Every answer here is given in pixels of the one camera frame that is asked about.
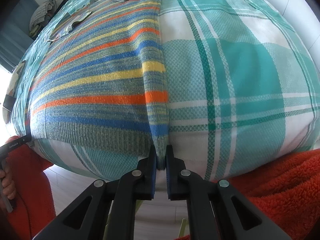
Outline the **person's left hand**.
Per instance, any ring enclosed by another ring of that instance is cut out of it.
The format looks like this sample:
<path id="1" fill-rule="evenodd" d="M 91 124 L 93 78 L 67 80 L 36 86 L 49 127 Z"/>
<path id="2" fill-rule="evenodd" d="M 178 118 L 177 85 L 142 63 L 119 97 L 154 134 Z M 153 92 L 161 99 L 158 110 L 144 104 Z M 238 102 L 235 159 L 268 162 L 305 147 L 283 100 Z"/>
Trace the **person's left hand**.
<path id="1" fill-rule="evenodd" d="M 1 170 L 1 182 L 3 186 L 3 194 L 9 199 L 13 200 L 16 196 L 15 182 L 12 178 L 12 171 L 8 164 Z"/>

